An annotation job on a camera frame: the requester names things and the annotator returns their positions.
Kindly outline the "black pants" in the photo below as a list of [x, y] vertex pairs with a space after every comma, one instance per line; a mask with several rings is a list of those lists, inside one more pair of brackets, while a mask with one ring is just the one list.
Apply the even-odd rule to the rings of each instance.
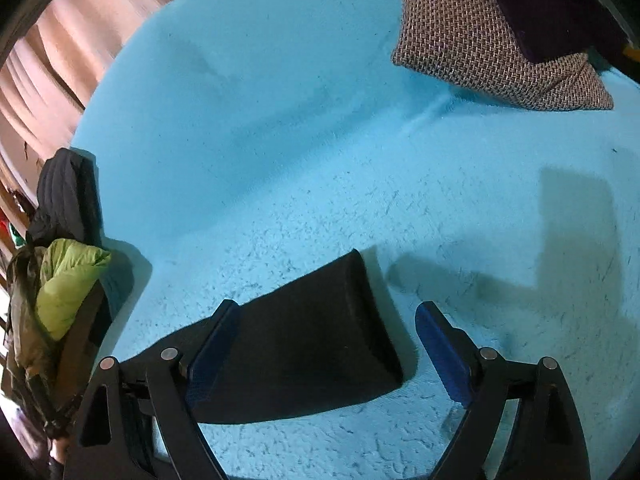
[[368, 402], [404, 381], [360, 252], [239, 306], [197, 422], [252, 424]]

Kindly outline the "olive brown jacket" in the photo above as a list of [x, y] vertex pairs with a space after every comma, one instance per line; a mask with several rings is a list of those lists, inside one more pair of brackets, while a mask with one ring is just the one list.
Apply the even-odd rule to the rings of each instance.
[[[40, 289], [40, 266], [47, 248], [24, 246], [6, 269], [9, 293], [8, 360], [10, 399], [25, 412], [35, 426], [51, 439], [67, 434], [79, 410], [87, 385], [58, 410], [53, 389], [58, 374], [62, 340], [53, 341], [40, 324], [36, 299]], [[112, 324], [110, 306], [100, 309], [90, 338], [100, 345]]]

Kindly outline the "lime green puffer jacket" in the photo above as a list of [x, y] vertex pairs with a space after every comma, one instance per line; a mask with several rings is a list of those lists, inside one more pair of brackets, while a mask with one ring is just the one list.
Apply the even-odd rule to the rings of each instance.
[[35, 312], [53, 341], [60, 341], [108, 268], [112, 254], [105, 249], [59, 238], [43, 254]]

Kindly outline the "dark quilted puffer jacket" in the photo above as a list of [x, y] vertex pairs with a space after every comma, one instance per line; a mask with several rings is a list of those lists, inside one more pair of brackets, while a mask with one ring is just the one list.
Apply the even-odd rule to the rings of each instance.
[[48, 247], [59, 238], [101, 245], [102, 216], [93, 162], [60, 148], [41, 170], [38, 207], [29, 221], [26, 240]]

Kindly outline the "striped beige curtain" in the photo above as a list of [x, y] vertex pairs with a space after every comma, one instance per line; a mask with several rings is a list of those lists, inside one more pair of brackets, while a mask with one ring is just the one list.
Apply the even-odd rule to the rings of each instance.
[[29, 198], [128, 39], [171, 0], [52, 0], [1, 69], [2, 180]]

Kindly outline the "dark purple velvet cushion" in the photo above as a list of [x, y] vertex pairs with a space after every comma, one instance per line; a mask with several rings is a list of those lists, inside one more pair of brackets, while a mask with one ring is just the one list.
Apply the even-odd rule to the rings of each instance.
[[556, 61], [591, 48], [625, 47], [620, 24], [598, 0], [496, 0], [525, 57]]

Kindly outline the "grey woven cushion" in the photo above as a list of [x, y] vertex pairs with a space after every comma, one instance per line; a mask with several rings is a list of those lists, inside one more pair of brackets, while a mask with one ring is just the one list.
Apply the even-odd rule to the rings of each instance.
[[585, 53], [526, 60], [496, 0], [402, 0], [392, 62], [526, 110], [612, 110]]

